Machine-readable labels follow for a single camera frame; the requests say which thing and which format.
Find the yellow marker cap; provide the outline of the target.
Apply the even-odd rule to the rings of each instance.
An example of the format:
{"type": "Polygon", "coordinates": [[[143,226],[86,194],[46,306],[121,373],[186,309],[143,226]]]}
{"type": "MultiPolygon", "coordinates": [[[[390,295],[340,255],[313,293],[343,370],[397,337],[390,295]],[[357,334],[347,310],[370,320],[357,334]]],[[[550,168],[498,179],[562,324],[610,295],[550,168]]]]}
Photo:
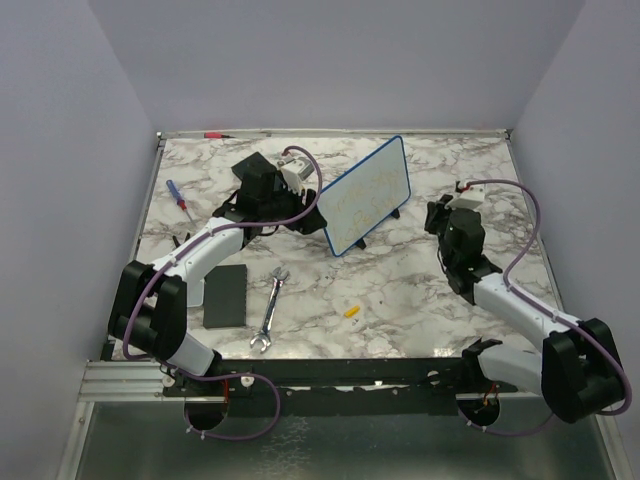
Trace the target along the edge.
{"type": "Polygon", "coordinates": [[[344,313],[346,318],[353,318],[360,311],[359,306],[354,306],[344,313]]]}

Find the blue framed whiteboard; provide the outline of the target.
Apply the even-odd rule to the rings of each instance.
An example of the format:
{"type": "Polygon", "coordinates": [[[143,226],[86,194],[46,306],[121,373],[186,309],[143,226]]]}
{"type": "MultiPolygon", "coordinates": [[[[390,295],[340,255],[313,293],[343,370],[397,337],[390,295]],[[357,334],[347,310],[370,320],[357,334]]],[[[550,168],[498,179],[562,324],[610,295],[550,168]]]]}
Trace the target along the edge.
{"type": "Polygon", "coordinates": [[[396,135],[325,186],[318,210],[331,253],[339,257],[411,197],[404,139],[396,135]]]}

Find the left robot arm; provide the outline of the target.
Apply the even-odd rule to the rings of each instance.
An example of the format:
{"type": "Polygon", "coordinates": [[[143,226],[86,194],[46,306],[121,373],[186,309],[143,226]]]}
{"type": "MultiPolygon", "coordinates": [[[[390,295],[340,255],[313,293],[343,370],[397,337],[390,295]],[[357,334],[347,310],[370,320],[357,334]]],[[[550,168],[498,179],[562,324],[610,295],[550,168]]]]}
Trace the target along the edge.
{"type": "Polygon", "coordinates": [[[202,395],[220,385],[222,362],[188,330],[187,310],[203,300],[206,276],[266,229],[310,235],[327,225],[317,207],[323,187],[305,187],[304,172],[291,163],[277,167],[259,153],[244,162],[239,188],[197,233],[151,263],[124,267],[109,317],[108,333],[121,341],[126,359],[180,370],[202,395]]]}

